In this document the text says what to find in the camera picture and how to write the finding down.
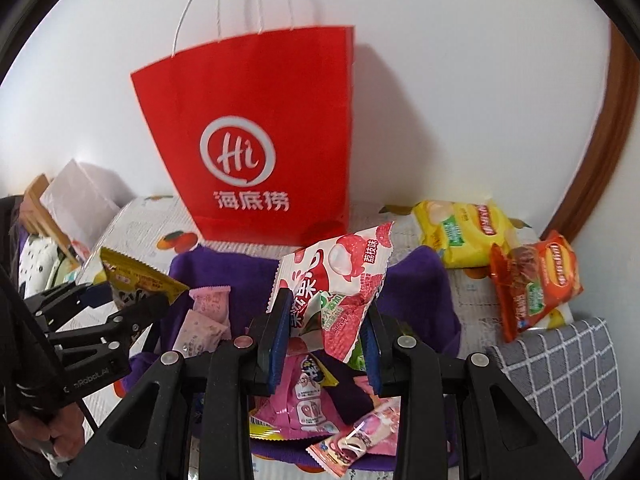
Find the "person left hand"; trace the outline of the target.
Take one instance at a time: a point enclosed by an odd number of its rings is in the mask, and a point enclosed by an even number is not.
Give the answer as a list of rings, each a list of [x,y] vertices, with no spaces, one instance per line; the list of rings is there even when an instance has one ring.
[[[85,416],[77,404],[61,408],[47,424],[32,415],[21,413],[9,424],[16,440],[25,448],[38,452],[39,442],[52,444],[54,454],[61,458],[75,458],[85,445]]]

